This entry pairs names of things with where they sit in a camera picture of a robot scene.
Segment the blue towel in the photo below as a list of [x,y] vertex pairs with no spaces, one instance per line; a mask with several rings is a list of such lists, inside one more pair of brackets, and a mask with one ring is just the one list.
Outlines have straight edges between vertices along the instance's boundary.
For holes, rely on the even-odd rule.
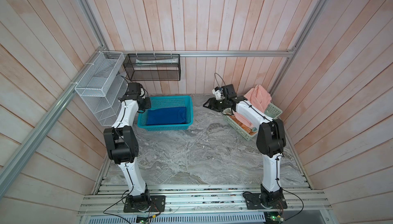
[[169,107],[150,110],[148,112],[146,125],[176,125],[187,122],[186,107]]

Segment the pink towel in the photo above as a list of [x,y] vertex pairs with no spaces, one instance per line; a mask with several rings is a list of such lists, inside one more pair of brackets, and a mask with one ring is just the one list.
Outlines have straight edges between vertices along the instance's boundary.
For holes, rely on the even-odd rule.
[[[244,97],[247,99],[248,103],[254,106],[256,109],[265,113],[268,105],[271,103],[271,95],[261,86],[256,85],[251,88]],[[250,119],[246,118],[244,115],[234,112],[237,120],[249,128],[254,128],[255,126],[251,123]]]

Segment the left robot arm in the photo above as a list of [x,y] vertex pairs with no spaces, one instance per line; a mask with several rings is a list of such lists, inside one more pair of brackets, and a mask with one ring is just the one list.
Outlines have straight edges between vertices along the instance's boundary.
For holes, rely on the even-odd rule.
[[151,108],[142,84],[131,82],[125,94],[120,98],[118,118],[111,128],[104,130],[108,158],[121,169],[128,184],[128,196],[125,203],[140,211],[150,206],[150,195],[146,182],[141,176],[137,157],[139,144],[132,125],[140,111]]

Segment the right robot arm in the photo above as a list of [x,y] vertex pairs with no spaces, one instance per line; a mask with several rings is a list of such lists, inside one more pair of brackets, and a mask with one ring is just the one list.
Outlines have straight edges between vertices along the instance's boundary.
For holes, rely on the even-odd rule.
[[261,193],[244,192],[247,209],[286,209],[287,202],[280,183],[280,160],[286,146],[285,128],[282,120],[274,119],[258,110],[245,97],[238,96],[232,84],[216,87],[215,95],[203,107],[223,113],[226,109],[235,111],[258,129],[256,146],[263,155],[263,181]]

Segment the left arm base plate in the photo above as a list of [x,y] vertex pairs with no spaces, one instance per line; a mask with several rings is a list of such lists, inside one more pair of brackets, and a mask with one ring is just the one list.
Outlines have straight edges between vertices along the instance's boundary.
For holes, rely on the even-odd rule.
[[164,212],[166,203],[166,196],[128,196],[125,201],[124,213],[139,213],[139,212]]

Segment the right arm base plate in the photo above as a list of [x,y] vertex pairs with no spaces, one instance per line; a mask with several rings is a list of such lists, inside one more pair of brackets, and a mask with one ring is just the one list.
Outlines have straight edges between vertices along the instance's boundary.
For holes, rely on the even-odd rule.
[[242,194],[248,210],[258,209],[287,209],[288,205],[282,193],[270,198],[265,193],[243,192]]

